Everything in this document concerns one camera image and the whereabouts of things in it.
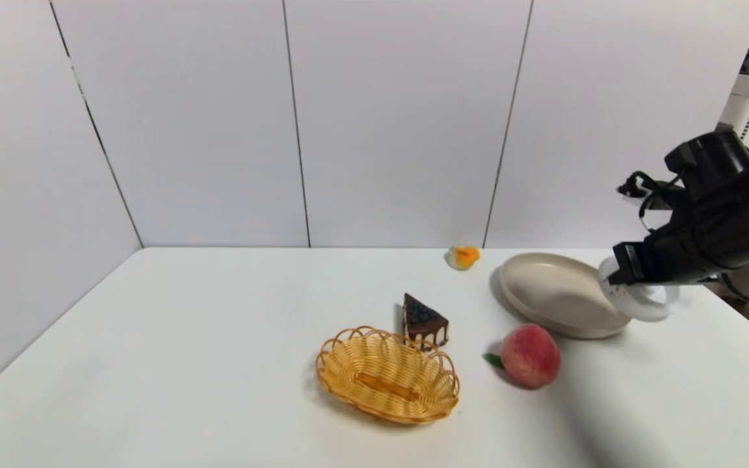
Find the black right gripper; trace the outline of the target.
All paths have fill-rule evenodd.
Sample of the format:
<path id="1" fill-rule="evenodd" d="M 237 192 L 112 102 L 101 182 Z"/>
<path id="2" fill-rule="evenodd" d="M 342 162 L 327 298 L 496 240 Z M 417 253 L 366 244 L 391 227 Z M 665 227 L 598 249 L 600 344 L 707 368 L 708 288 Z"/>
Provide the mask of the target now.
<path id="1" fill-rule="evenodd" d="M 689 236 L 649 234 L 642 242 L 613 246 L 618 264 L 610 285 L 691 284 L 713 275 L 713 267 Z"/>

